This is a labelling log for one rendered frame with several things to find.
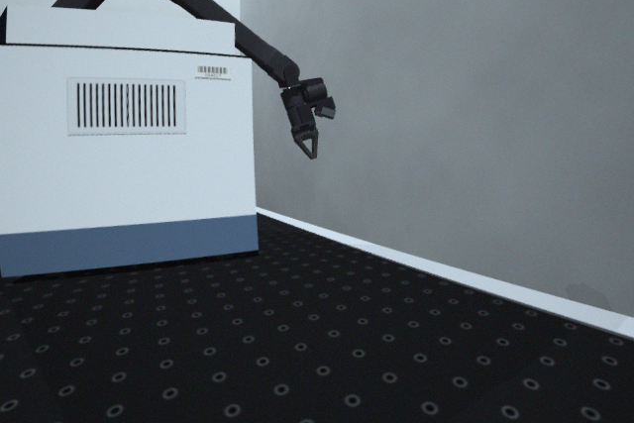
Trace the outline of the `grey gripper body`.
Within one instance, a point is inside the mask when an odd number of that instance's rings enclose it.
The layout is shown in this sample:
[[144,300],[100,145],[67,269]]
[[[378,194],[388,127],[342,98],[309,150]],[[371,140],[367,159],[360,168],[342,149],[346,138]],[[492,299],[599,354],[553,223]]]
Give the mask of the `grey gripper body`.
[[[302,134],[305,134],[305,133],[308,133],[308,132],[311,132],[311,131],[317,129],[315,120],[312,120],[312,121],[309,121],[309,122],[306,122],[306,123],[302,124],[302,121],[300,119],[300,116],[299,116],[299,113],[298,113],[298,110],[297,110],[297,106],[300,106],[300,105],[302,105],[302,104],[295,105],[294,107],[292,107],[292,108],[287,110],[287,116],[288,116],[288,119],[289,119],[290,124],[291,124],[291,130],[293,129],[291,131],[293,139],[294,139],[294,137],[297,137],[299,135],[302,135]],[[298,126],[298,125],[300,125],[300,126]],[[307,126],[306,127],[302,127],[303,125],[307,125]],[[315,125],[315,126],[313,126],[313,125]],[[297,134],[297,133],[300,133],[300,134]],[[294,134],[297,134],[297,135],[293,136]]]

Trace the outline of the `dark patterned carpet floor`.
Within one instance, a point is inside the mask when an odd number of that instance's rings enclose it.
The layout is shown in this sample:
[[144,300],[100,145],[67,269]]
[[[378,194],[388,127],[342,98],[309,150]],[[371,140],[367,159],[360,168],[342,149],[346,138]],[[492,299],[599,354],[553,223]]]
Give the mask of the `dark patterned carpet floor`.
[[634,423],[634,338],[257,219],[228,258],[0,270],[0,423]]

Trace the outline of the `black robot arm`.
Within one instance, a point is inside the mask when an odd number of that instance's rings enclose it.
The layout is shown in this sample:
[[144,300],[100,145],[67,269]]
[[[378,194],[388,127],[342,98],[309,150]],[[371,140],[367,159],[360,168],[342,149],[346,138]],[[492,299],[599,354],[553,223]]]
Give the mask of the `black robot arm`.
[[[52,7],[96,10],[104,1],[56,0]],[[235,48],[246,56],[252,56],[252,60],[267,75],[278,82],[279,88],[286,88],[282,89],[283,92],[280,94],[285,110],[298,104],[304,104],[297,106],[302,124],[315,120],[311,108],[315,107],[316,109],[316,106],[317,111],[314,110],[315,116],[334,119],[336,106],[332,96],[327,97],[327,88],[321,77],[299,81],[300,70],[293,60],[266,43],[215,1],[170,1],[183,8],[196,19],[235,23]],[[277,76],[273,75],[273,73]],[[299,84],[300,86],[298,86]],[[297,85],[296,88],[292,88],[295,85]]]

